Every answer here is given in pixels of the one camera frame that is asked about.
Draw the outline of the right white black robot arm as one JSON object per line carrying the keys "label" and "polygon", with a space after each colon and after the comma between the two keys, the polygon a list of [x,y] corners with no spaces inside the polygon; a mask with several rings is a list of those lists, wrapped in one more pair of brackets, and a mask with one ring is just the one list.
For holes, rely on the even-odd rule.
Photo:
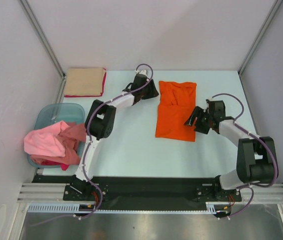
{"label": "right white black robot arm", "polygon": [[244,187],[271,187],[279,176],[274,140],[239,125],[235,117],[226,114],[222,100],[207,99],[206,103],[206,108],[196,106],[184,124],[201,134],[213,130],[237,148],[235,169],[214,178],[208,199],[224,202]]}

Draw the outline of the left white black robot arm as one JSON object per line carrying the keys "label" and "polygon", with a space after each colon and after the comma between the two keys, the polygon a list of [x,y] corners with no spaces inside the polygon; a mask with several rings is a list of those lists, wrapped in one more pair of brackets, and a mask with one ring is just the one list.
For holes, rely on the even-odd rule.
{"label": "left white black robot arm", "polygon": [[146,70],[137,71],[133,82],[129,83],[120,95],[108,101],[95,100],[92,103],[85,121],[86,141],[82,157],[69,185],[81,200],[88,199],[92,194],[94,165],[103,141],[113,131],[117,111],[159,95],[154,80],[147,73]]}

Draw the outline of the orange t shirt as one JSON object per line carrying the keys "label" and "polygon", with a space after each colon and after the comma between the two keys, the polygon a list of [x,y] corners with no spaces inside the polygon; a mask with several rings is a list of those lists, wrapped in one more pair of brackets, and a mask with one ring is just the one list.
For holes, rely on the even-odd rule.
{"label": "orange t shirt", "polygon": [[196,89],[195,82],[159,81],[160,102],[155,137],[196,141],[194,130],[184,125],[196,106]]}

